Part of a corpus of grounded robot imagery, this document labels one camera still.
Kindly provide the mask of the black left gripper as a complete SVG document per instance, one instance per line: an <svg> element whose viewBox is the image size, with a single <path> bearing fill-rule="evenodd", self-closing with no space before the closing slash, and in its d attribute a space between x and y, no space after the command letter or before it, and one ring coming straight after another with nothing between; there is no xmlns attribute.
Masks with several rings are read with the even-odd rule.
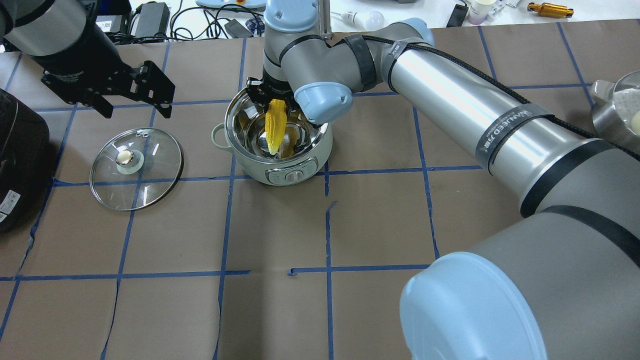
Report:
<svg viewBox="0 0 640 360"><path fill-rule="evenodd" d="M119 70L90 77L77 73L64 80L61 75L44 71L41 82L67 104L81 104L109 119L114 105L107 96L121 96L153 106L165 119L172 114L175 85L153 61L139 67L127 64Z"/></svg>

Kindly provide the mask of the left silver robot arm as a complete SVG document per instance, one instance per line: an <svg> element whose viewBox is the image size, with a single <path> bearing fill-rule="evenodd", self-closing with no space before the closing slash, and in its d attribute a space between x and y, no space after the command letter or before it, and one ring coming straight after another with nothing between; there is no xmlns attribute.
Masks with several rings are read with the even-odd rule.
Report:
<svg viewBox="0 0 640 360"><path fill-rule="evenodd" d="M170 118L174 83L151 60L126 64L96 25L98 8L98 0L3 0L1 36L41 66L41 82L65 103L110 118L107 97L121 96Z"/></svg>

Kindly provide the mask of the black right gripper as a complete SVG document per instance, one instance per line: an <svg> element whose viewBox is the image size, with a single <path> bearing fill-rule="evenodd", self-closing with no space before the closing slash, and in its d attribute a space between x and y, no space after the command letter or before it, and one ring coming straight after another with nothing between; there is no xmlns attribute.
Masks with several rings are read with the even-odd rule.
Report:
<svg viewBox="0 0 640 360"><path fill-rule="evenodd" d="M245 91L251 102L264 112L269 110L272 100L282 100L288 112L298 111L298 103L295 100L294 91L286 81L274 79L270 76L263 76L262 79L248 77Z"/></svg>

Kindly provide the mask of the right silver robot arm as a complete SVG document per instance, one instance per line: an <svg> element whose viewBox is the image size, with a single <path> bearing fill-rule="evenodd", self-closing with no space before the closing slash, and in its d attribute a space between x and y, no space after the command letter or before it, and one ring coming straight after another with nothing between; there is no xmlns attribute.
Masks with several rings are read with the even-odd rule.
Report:
<svg viewBox="0 0 640 360"><path fill-rule="evenodd" d="M420 18L329 47L316 0L268 0L267 95L344 116L386 82L519 196L522 220L407 281L414 360L637 360L639 159L435 48Z"/></svg>

